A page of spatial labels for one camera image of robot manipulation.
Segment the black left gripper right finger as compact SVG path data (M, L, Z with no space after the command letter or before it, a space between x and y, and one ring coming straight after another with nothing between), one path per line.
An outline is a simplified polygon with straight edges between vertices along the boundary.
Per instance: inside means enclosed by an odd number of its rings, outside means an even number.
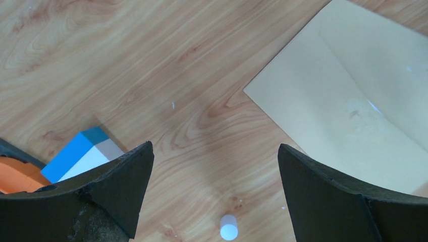
M369 184L286 144L278 164L297 241L427 241L427 198Z

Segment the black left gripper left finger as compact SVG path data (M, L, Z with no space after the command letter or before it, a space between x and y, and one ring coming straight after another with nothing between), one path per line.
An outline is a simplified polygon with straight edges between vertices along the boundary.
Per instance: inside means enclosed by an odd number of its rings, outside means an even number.
M154 163L147 141L113 161L34 192L1 195L1 241L128 241Z

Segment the tan paper envelope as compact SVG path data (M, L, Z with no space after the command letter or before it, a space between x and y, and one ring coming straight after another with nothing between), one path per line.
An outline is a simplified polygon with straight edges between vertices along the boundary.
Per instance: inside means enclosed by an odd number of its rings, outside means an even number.
M331 1L244 92L308 156L427 196L427 37Z

